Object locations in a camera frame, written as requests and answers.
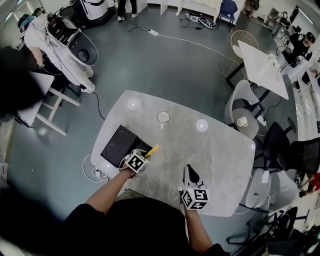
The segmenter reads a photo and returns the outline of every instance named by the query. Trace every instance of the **red object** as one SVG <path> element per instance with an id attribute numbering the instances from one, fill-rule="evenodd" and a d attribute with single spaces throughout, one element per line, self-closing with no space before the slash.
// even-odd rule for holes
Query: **red object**
<path id="1" fill-rule="evenodd" d="M 318 172 L 318 173 L 316 173 L 314 175 L 314 179 L 312 181 L 313 187 L 316 187 L 315 191 L 320 190 L 320 184 L 319 183 L 320 183 L 320 172 Z"/>

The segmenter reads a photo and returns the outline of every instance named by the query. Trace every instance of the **yellow object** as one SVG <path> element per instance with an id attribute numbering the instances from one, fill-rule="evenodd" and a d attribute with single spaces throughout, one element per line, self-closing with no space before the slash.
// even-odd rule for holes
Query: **yellow object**
<path id="1" fill-rule="evenodd" d="M 153 149 L 151 149 L 146 155 L 145 158 L 150 157 L 154 152 L 159 149 L 159 145 L 156 145 Z"/>

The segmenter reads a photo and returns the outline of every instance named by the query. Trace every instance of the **black shirt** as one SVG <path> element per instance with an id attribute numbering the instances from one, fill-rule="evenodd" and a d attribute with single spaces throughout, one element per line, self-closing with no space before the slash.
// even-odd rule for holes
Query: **black shirt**
<path id="1" fill-rule="evenodd" d="M 106 215 L 81 204 L 64 221 L 62 239 L 66 255 L 198 255 L 184 215 L 148 197 L 116 201 Z M 230 256 L 219 244 L 204 255 Z"/>
<path id="2" fill-rule="evenodd" d="M 310 60 L 310 58 L 312 57 L 312 52 L 308 53 L 308 50 L 310 47 L 306 47 L 304 45 L 304 40 L 298 40 L 299 39 L 299 34 L 293 34 L 292 36 L 290 36 L 290 41 L 293 44 L 293 51 L 292 53 L 287 53 L 285 51 L 282 52 L 285 60 L 288 62 L 288 64 L 295 64 L 296 63 L 296 58 L 298 56 L 303 56 L 305 57 L 305 59 L 307 61 Z"/>

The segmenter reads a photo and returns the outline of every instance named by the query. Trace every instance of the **white cable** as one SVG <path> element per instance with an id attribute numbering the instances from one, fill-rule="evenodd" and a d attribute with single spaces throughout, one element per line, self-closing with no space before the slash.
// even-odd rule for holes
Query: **white cable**
<path id="1" fill-rule="evenodd" d="M 95 183 L 100 183 L 100 182 L 103 182 L 103 181 L 106 181 L 106 180 L 109 181 L 109 176 L 108 176 L 108 175 L 104 175 L 104 176 L 102 176 L 102 177 L 100 177 L 100 176 L 97 175 L 97 167 L 94 167 L 94 168 L 92 169 L 92 175 L 95 176 L 96 178 L 98 178 L 99 180 L 94 180 L 94 179 L 90 178 L 90 177 L 87 175 L 87 173 L 86 173 L 86 171 L 85 171 L 85 161 L 86 161 L 86 159 L 88 158 L 88 156 L 91 156 L 91 155 L 92 155 L 92 153 L 88 154 L 88 155 L 84 158 L 84 160 L 83 160 L 83 162 L 82 162 L 82 170 L 83 170 L 84 175 L 85 175 L 90 181 L 95 182 Z"/>
<path id="2" fill-rule="evenodd" d="M 214 49 L 211 49 L 211 48 L 209 48 L 209 47 L 206 47 L 206 46 L 204 46 L 204 45 L 202 45 L 202 44 L 200 44 L 200 43 L 192 42 L 192 41 L 189 41 L 189 40 L 187 40 L 187 39 L 180 39 L 180 38 L 175 38 L 175 37 L 172 37 L 172 36 L 161 35 L 161 34 L 158 34 L 157 36 L 158 36 L 158 37 L 164 37 L 164 38 L 176 39 L 176 40 L 180 40 L 180 41 L 187 41 L 187 42 L 192 43 L 192 44 L 195 44 L 195 45 L 197 45 L 197 46 L 201 46 L 201 47 L 206 48 L 206 49 L 208 49 L 208 50 L 210 50 L 210 51 L 213 51 L 213 52 L 215 52 L 215 53 L 217 53 L 217 54 L 220 54 L 221 56 L 223 56 L 223 57 L 225 57 L 225 58 L 227 58 L 227 59 L 235 62 L 235 63 L 239 66 L 238 62 L 236 62 L 234 59 L 229 58 L 229 57 L 225 56 L 224 54 L 222 54 L 221 52 L 219 52 L 219 51 L 217 51 L 217 50 L 214 50 Z M 222 69 L 222 73 L 223 73 L 224 77 L 226 77 L 225 72 L 224 72 L 224 70 L 223 70 L 223 68 L 222 68 L 223 61 L 224 61 L 224 60 L 222 60 L 222 62 L 221 62 L 221 69 Z M 248 80 L 246 74 L 244 73 L 244 71 L 243 71 L 242 69 L 241 69 L 241 72 L 242 72 L 242 74 L 245 76 L 245 78 Z"/>

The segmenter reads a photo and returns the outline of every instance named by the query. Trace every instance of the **white desk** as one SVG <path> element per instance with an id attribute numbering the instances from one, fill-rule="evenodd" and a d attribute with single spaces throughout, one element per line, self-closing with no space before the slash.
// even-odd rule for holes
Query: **white desk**
<path id="1" fill-rule="evenodd" d="M 162 111 L 170 116 L 163 130 L 157 120 Z M 199 120 L 207 122 L 206 131 L 197 129 Z M 188 107 L 127 90 L 106 117 L 91 156 L 92 164 L 112 178 L 119 171 L 100 154 L 120 125 L 150 146 L 161 147 L 152 155 L 150 166 L 130 179 L 125 188 L 178 208 L 178 187 L 185 165 L 190 164 L 202 173 L 210 190 L 210 202 L 200 213 L 229 217 L 235 212 L 254 162 L 255 143 L 251 139 Z"/>
<path id="2" fill-rule="evenodd" d="M 44 95 L 46 95 L 48 92 L 51 92 L 51 93 L 57 95 L 58 98 L 57 98 L 54 106 L 50 106 L 46 103 L 43 103 L 43 101 L 40 100 L 39 102 L 37 102 L 36 104 L 34 104 L 33 106 L 31 106 L 27 109 L 19 110 L 18 111 L 18 118 L 21 119 L 22 122 L 27 127 L 32 126 L 33 122 L 35 121 L 35 118 L 38 118 L 39 120 L 44 122 L 46 125 L 50 126 L 52 129 L 56 130 L 57 132 L 61 133 L 64 136 L 66 136 L 67 133 L 65 131 L 61 130 L 56 125 L 54 125 L 52 123 L 52 119 L 54 118 L 54 115 L 55 115 L 62 99 L 76 105 L 77 107 L 80 106 L 80 103 L 76 102 L 72 98 L 65 96 L 61 92 L 51 88 L 51 85 L 55 79 L 55 77 L 53 75 L 41 74 L 41 73 L 35 73 L 35 72 L 31 72 L 31 75 L 33 76 L 33 78 L 37 82 L 37 84 L 39 85 L 39 87 Z M 42 115 L 38 114 L 38 111 L 40 109 L 41 104 L 43 104 L 47 108 L 51 109 L 51 113 L 50 113 L 50 116 L 48 119 L 43 117 Z"/>
<path id="3" fill-rule="evenodd" d="M 268 55 L 240 40 L 238 41 L 238 44 L 243 62 L 225 79 L 225 81 L 234 89 L 235 87 L 231 83 L 231 78 L 245 67 L 248 80 L 258 86 L 266 88 L 266 91 L 259 99 L 260 102 L 262 102 L 270 92 L 288 100 L 289 96 L 283 76 L 278 68 L 270 65 Z"/>

